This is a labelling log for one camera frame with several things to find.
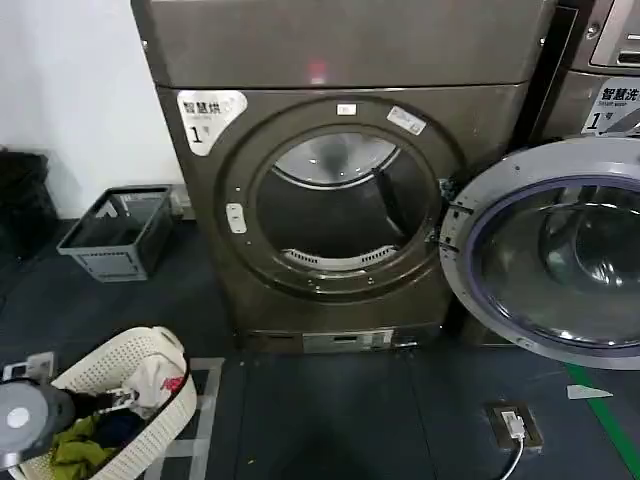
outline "handle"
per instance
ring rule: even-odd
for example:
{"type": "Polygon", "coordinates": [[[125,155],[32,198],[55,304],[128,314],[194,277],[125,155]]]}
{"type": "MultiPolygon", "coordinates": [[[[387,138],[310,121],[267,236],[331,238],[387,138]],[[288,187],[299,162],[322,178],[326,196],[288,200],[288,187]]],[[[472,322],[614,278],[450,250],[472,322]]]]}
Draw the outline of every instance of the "handle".
{"type": "Polygon", "coordinates": [[[165,327],[157,326],[153,327],[153,331],[158,332],[160,335],[162,335],[171,345],[180,350],[180,353],[184,353],[184,347],[182,346],[182,343],[180,342],[180,340],[178,340],[178,337],[176,337],[171,330],[165,327]]]}

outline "white cable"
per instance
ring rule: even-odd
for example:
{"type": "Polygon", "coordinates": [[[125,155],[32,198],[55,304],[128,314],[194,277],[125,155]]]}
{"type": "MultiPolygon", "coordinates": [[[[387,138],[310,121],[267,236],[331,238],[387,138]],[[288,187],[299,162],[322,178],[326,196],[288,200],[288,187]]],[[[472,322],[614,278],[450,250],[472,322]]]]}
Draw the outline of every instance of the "white cable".
{"type": "Polygon", "coordinates": [[[518,443],[520,444],[520,446],[518,447],[518,454],[516,455],[515,460],[509,467],[509,470],[507,470],[505,474],[500,477],[500,480],[507,480],[507,478],[509,478],[513,473],[513,471],[516,469],[516,465],[518,465],[518,462],[522,458],[522,452],[524,452],[524,439],[522,437],[518,437],[518,443]]]}

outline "floor outlet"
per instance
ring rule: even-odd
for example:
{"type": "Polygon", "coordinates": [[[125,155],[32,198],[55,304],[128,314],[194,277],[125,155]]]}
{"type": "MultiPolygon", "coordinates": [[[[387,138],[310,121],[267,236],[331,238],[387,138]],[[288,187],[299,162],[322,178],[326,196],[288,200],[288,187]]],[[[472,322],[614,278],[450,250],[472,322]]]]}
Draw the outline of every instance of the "floor outlet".
{"type": "Polygon", "coordinates": [[[541,448],[542,436],[536,426],[531,411],[524,403],[504,403],[496,402],[485,405],[491,428],[498,441],[498,446],[504,449],[513,449],[517,446],[517,440],[511,438],[507,428],[506,419],[510,418],[513,412],[516,416],[522,417],[525,428],[524,446],[525,448],[541,448]]]}

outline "laundry basket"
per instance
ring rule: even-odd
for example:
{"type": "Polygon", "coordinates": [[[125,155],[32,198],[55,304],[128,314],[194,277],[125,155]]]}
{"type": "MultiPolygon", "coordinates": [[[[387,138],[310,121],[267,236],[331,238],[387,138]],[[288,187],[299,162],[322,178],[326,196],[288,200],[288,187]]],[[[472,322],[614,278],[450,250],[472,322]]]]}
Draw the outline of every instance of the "laundry basket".
{"type": "MultiPolygon", "coordinates": [[[[196,411],[197,395],[184,348],[164,327],[137,327],[104,343],[52,382],[58,388],[98,394],[118,388],[143,358],[162,354],[184,371],[180,389],[156,412],[144,430],[107,460],[92,480],[134,480],[169,446],[196,411]]],[[[50,454],[33,458],[9,473],[16,480],[53,480],[50,454]]]]}

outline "washing machine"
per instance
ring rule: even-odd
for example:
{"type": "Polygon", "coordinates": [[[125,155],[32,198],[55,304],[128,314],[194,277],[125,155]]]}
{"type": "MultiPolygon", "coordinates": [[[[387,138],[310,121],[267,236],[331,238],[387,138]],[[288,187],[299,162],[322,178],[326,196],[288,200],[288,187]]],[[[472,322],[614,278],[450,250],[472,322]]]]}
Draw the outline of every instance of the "washing machine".
{"type": "Polygon", "coordinates": [[[447,280],[488,331],[640,368],[639,93],[640,2],[562,0],[514,151],[458,193],[442,227],[447,280]]]}
{"type": "Polygon", "coordinates": [[[554,2],[132,5],[242,345],[428,341],[456,175],[504,153],[554,2]]]}

